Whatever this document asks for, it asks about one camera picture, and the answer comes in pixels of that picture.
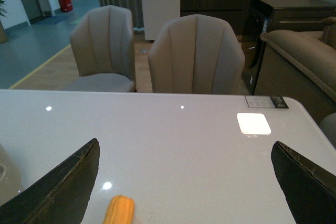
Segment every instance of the white table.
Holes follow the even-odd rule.
[[[0,90],[0,142],[27,188],[96,137],[99,171],[82,223],[101,223],[117,194],[134,199],[133,223],[295,223],[274,142],[333,174],[336,150],[301,104],[285,101],[289,109],[260,109],[243,96]],[[243,134],[242,112],[264,114],[271,134]]]

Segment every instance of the yellow corn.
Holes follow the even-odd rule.
[[[103,224],[131,224],[134,200],[122,195],[114,196],[107,207]]]

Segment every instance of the sofa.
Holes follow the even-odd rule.
[[[291,97],[316,123],[336,112],[336,17],[324,30],[275,30],[260,35],[266,43],[255,95]]]

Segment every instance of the upholstered dining chair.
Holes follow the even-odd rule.
[[[153,92],[234,94],[245,56],[228,22],[195,14],[166,22],[148,62]]]
[[[109,5],[89,11],[71,33],[70,43],[80,77],[65,90],[135,91],[130,10]]]

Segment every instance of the beige chair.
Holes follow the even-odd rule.
[[[104,6],[89,11],[70,35],[80,78],[65,90],[136,89],[131,11]]]
[[[196,14],[168,21],[148,61],[153,92],[234,94],[245,57],[228,22]]]
[[[327,115],[319,124],[322,132],[336,148],[336,113]]]

